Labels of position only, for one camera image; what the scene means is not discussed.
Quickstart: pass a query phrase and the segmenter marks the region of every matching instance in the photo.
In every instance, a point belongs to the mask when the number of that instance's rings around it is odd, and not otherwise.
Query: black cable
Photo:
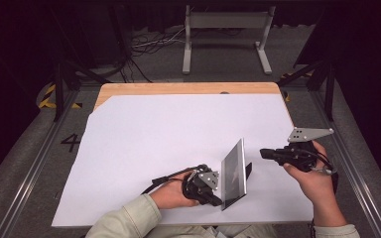
[[[302,149],[295,149],[295,151],[307,153],[307,154],[309,154],[311,156],[314,156],[315,158],[317,158],[320,161],[322,161],[334,173],[333,165],[330,164],[329,159],[327,158],[327,156],[322,154],[321,152],[317,152],[317,154],[315,154],[315,153],[312,153],[310,151],[302,150]]]
[[[123,71],[123,68],[120,70],[120,75],[122,75],[123,81],[125,83],[128,83],[128,77],[125,75],[125,72]]]
[[[309,229],[311,233],[311,238],[316,238],[317,237],[317,232],[315,231],[315,221],[312,219],[311,224],[309,224]]]
[[[197,167],[192,167],[192,168],[187,168],[187,169],[184,169],[182,171],[179,171],[177,173],[174,173],[174,174],[171,174],[169,176],[166,176],[166,177],[160,177],[160,178],[156,178],[156,179],[153,179],[153,184],[151,184],[147,189],[145,189],[141,194],[144,194],[144,193],[148,193],[150,192],[151,190],[153,190],[154,188],[156,188],[157,186],[165,183],[166,181],[169,181],[170,179],[178,179],[178,178],[172,178],[172,177],[175,177],[175,176],[178,176],[180,174],[183,174],[185,172],[189,172],[189,171],[193,171],[193,170],[198,170],[200,169],[200,166],[197,166]]]
[[[182,179],[178,179],[178,178],[169,178],[169,181],[171,181],[171,180],[183,181]]]
[[[109,77],[111,75],[114,75],[116,72],[120,71],[124,66],[125,66],[125,62],[123,62],[122,65],[120,65],[120,66],[118,66],[118,67],[116,67],[116,68],[114,68],[114,69],[112,69],[110,71],[106,71],[106,72],[100,73],[100,74],[97,73],[97,75],[106,78],[106,77]],[[89,76],[86,76],[86,75],[79,75],[79,77],[81,79],[92,79],[92,78],[90,78]]]
[[[138,68],[138,70],[141,72],[142,76],[144,76],[144,78],[148,81],[148,82],[153,82],[152,80],[148,79],[148,77],[144,74],[144,72],[142,72],[141,68],[134,62],[133,59],[130,59],[131,62],[133,62],[135,64],[135,66]]]
[[[128,60],[128,67],[129,67],[129,70],[131,71],[131,80],[132,80],[132,82],[135,82],[134,70],[132,70],[132,68],[131,68],[131,61],[130,60]]]
[[[82,68],[80,65],[76,64],[75,62],[73,61],[70,61],[70,60],[65,60],[66,64],[69,65],[70,67],[74,68],[75,70],[78,70],[82,73],[84,73],[85,75],[87,75],[88,77],[100,82],[100,83],[111,83],[111,81],[107,80],[106,78],[103,78],[99,75],[97,75],[96,73],[94,73],[93,71],[90,71],[90,70],[86,70],[84,68]]]
[[[151,41],[147,41],[146,43],[137,44],[132,47],[132,52],[139,53],[138,55],[134,55],[133,57],[139,57],[143,54],[154,54],[163,47],[170,46],[176,43],[178,40],[175,40],[174,37],[181,38],[184,33],[184,29],[181,29],[175,33],[164,34],[162,37],[159,37],[161,34],[153,37]],[[144,50],[136,50],[135,48],[144,48]]]
[[[142,34],[142,35],[139,35],[137,37],[134,37],[134,39],[135,38],[138,39],[140,44],[136,44],[133,47],[139,47],[139,45],[145,45],[145,44],[151,45],[151,44],[154,44],[154,43],[159,43],[160,41],[165,41],[166,39],[171,39],[174,35],[178,35],[178,36],[182,35],[183,34],[182,31],[183,31],[183,29],[181,29],[180,31],[175,32],[175,33],[165,33],[160,38],[159,38],[159,36],[162,35],[162,34],[157,34],[151,40],[148,40],[148,38],[146,37],[146,35],[150,35],[150,34]],[[140,37],[144,37],[146,39],[146,42],[141,43],[141,40],[139,40]]]

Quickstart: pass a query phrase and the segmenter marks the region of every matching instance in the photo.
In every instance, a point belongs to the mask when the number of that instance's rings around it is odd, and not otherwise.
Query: silver metal plate
[[[312,128],[297,128],[293,130],[288,139],[289,142],[307,142],[320,137],[333,134],[332,128],[329,129],[312,129]]]
[[[218,189],[218,172],[208,172],[199,174],[199,178],[203,180],[209,187],[214,190]]]
[[[247,194],[243,138],[221,163],[221,210]]]

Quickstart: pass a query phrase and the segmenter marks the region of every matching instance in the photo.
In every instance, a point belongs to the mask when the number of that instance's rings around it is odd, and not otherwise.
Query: gray sleeve
[[[317,238],[359,238],[354,225],[345,225],[339,227],[319,227],[315,226]]]
[[[162,216],[154,200],[143,194],[120,210],[103,215],[86,237],[144,237],[160,222]]]

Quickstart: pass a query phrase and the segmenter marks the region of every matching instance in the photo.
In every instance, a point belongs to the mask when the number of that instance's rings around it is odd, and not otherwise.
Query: person's left hand
[[[191,174],[191,172],[173,177],[150,194],[159,209],[196,206],[199,204],[197,200],[185,198],[182,192],[182,181],[184,180],[184,177],[189,174]]]

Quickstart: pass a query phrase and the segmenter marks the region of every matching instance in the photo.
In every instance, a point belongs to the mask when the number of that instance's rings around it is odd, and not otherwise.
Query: metal bracket
[[[199,178],[214,190],[218,189],[218,172],[199,174]]]
[[[288,139],[289,142],[307,142],[320,137],[333,134],[332,128],[329,129],[312,129],[312,128],[297,128],[293,129],[292,134]]]

